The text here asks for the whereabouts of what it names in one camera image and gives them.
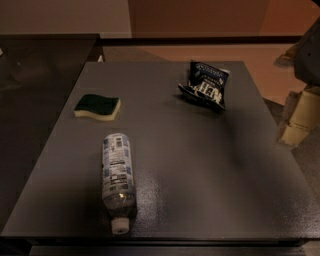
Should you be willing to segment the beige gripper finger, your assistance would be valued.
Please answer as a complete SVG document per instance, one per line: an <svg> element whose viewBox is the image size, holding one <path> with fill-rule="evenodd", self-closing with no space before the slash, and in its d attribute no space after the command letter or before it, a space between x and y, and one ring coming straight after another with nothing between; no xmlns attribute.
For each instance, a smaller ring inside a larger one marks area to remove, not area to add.
<svg viewBox="0 0 320 256"><path fill-rule="evenodd" d="M287 96L279 124L278 141L299 145L320 124L320 87L307 85Z"/></svg>

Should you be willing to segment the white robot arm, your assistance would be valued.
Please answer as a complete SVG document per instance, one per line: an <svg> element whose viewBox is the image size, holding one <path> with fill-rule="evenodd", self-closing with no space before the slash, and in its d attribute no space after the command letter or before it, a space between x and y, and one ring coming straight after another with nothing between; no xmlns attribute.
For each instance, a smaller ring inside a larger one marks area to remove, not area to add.
<svg viewBox="0 0 320 256"><path fill-rule="evenodd" d="M320 18L280 60L291 62L295 77L306 84L287 96L279 125L278 141L297 146L320 123Z"/></svg>

